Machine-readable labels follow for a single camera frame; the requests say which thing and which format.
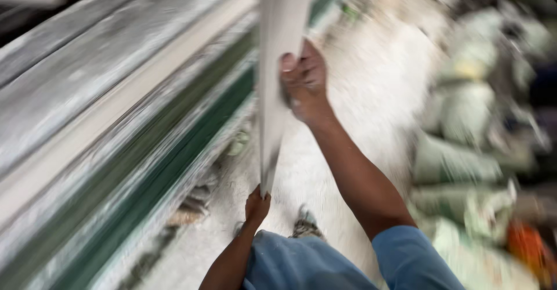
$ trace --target blue shirt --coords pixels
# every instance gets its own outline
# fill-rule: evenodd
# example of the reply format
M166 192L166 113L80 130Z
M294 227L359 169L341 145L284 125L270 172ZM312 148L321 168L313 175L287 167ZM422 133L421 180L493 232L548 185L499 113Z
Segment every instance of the blue shirt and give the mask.
M372 246L391 290L464 290L415 227L389 228L373 239ZM243 289L377 290L352 262L320 239L288 239L264 230L254 237Z

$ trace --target hand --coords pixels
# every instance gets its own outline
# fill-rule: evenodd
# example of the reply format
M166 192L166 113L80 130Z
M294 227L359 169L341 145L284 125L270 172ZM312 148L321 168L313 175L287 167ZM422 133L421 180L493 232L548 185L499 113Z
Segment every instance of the hand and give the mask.
M290 106L300 121L312 126L334 116L326 95L325 60L308 40L303 43L300 60L296 62L291 53L284 54L281 68Z
M261 199L260 188L258 185L246 200L246 223L252 222L257 226L267 217L271 207L271 195L267 193L265 199Z

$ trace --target blue sleeve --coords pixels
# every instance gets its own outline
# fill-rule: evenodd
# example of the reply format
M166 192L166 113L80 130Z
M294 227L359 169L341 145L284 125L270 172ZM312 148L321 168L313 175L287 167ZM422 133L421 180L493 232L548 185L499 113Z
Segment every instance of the blue sleeve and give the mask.
M464 290L420 229L395 226L372 241L381 275L390 290Z

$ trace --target orange object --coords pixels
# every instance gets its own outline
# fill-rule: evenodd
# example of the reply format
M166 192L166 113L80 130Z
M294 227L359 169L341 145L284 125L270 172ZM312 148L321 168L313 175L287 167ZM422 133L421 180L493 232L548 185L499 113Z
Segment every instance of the orange object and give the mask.
M557 280L557 262L541 240L539 232L523 222L513 222L507 230L507 249L538 278L540 285L551 288Z

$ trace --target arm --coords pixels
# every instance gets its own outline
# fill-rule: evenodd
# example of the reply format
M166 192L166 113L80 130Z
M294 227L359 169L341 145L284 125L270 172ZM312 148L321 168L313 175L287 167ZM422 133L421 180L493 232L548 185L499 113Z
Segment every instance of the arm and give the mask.
M246 275L247 260L257 228L269 212L271 195L267 193L261 199L259 186L250 194L246 201L246 222L237 237L218 256L205 279L199 287L200 290L238 290Z
M397 225L415 226L397 189L348 136L326 97L321 54L305 42L299 62L282 58L282 81L295 115L312 131L337 182L339 192L368 238Z

